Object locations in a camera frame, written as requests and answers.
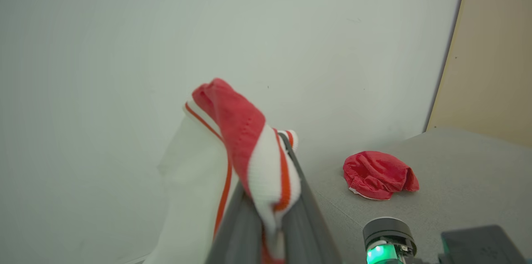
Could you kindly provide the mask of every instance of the cylindrical device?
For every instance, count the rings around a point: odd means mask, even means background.
[[[362,231],[367,264],[405,263],[405,257],[416,255],[416,244],[410,228],[392,217],[376,218]]]

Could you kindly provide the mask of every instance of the red cloth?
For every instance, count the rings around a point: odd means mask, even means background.
[[[418,191],[414,171],[390,154],[365,151],[349,156],[344,178],[355,193],[374,200],[389,200],[394,192]]]

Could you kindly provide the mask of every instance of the glowing green led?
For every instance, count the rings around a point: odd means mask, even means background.
[[[377,264],[381,261],[399,259],[393,244],[378,245],[367,251],[367,264]]]

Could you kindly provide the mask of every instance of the wooden board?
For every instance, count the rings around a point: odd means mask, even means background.
[[[532,146],[532,0],[462,0],[427,129]]]

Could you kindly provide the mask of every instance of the table surface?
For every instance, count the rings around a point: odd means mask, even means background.
[[[381,150],[404,161],[418,177],[418,192],[389,201],[353,194],[343,163],[309,183],[346,263],[365,263],[362,228],[383,216],[405,221],[418,257],[437,262],[445,230],[498,224],[532,258],[532,149],[454,129],[435,129]]]

